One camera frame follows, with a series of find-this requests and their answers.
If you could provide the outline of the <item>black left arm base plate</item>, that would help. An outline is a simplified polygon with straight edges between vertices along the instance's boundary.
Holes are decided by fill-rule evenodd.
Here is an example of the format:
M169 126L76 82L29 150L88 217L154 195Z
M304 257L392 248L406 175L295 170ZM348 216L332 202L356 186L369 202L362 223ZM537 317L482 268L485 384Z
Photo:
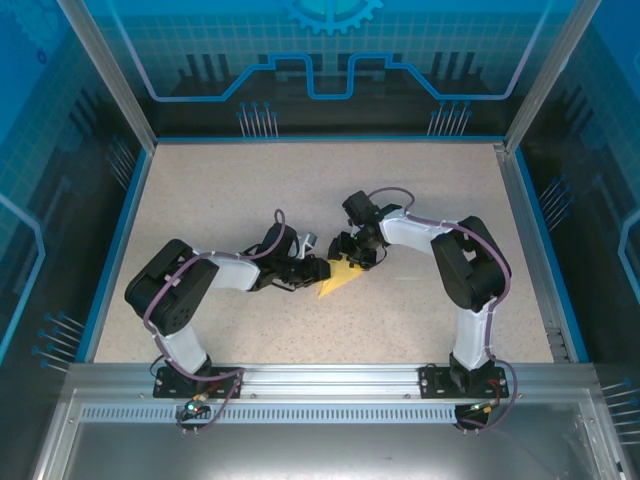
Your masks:
M173 367L163 366L155 373L153 397L188 399L206 393L209 399L224 399L237 379L238 377L233 375L215 382L199 382L182 376Z

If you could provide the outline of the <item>aluminium frame post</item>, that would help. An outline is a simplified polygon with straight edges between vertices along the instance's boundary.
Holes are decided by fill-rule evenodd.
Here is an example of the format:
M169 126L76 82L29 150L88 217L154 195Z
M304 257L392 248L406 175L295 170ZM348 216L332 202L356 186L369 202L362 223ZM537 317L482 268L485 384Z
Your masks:
M83 0L56 0L141 146L155 153L157 138L117 60Z
M576 0L505 136L504 152L514 154L531 127L602 0Z

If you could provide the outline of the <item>aluminium side rail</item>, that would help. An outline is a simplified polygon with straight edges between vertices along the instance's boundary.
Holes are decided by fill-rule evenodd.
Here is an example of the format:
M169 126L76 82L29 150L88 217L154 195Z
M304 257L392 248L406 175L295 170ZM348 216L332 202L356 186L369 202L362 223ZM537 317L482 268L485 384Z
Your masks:
M553 361L575 363L578 359L568 331L565 310L518 162L502 143L496 143L494 151Z

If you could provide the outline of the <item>aluminium mounting rail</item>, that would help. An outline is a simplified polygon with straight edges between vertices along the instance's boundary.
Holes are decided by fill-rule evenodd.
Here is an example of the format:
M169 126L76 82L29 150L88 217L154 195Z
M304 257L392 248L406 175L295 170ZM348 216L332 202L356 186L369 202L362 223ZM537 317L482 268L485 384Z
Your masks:
M405 365L248 365L240 387L246 402L383 402L421 398L417 364ZM509 381L513 398L573 401L600 394L590 364L517 364ZM138 402L149 399L152 378L144 364L74 364L63 398Z

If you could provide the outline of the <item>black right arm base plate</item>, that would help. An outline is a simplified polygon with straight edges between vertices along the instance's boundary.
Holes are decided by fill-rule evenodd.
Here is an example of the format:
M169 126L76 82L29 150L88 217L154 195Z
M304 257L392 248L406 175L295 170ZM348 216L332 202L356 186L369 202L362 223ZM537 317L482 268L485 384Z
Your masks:
M510 397L505 371L494 364L472 372L427 364L418 369L418 387L422 399L490 399L496 394L501 399Z

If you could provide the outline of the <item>yellow cloth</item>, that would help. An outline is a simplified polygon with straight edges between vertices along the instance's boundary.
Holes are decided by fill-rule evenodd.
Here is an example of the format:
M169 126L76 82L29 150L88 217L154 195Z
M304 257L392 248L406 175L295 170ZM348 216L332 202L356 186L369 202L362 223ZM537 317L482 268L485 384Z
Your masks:
M346 285L350 281L358 278L365 270L346 258L341 260L330 260L330 277L321 282L318 297L322 298L336 289Z

